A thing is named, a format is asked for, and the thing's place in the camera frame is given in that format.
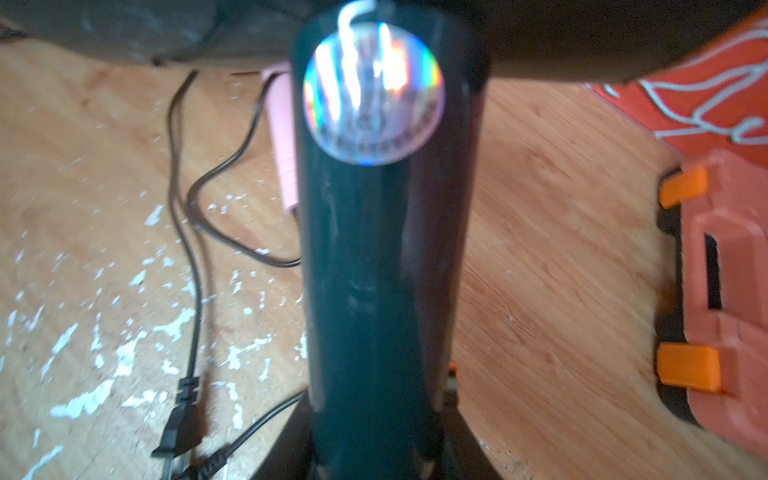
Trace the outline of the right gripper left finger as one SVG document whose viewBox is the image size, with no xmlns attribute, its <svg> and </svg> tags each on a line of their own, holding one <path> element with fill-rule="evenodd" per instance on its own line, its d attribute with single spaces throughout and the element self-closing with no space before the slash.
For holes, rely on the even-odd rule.
<svg viewBox="0 0 768 480">
<path fill-rule="evenodd" d="M 308 393 L 302 391 L 282 431 L 265 459 L 251 476 L 255 480 L 304 480 L 311 478 L 313 442 Z"/>
</svg>

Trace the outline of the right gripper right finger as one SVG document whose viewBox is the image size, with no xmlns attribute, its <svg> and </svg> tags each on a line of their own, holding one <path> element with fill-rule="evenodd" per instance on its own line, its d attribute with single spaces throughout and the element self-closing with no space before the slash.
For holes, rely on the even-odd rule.
<svg viewBox="0 0 768 480">
<path fill-rule="evenodd" d="M 459 376 L 449 363 L 443 406 L 443 478 L 500 480 L 479 441 L 459 410 Z"/>
</svg>

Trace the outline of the dark green hair dryer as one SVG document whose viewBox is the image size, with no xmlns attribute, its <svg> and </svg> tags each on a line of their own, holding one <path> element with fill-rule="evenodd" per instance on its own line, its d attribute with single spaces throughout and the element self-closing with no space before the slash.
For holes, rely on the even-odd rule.
<svg viewBox="0 0 768 480">
<path fill-rule="evenodd" d="M 311 475 L 427 479 L 489 56 L 462 1 L 319 9 L 291 52 Z"/>
</svg>

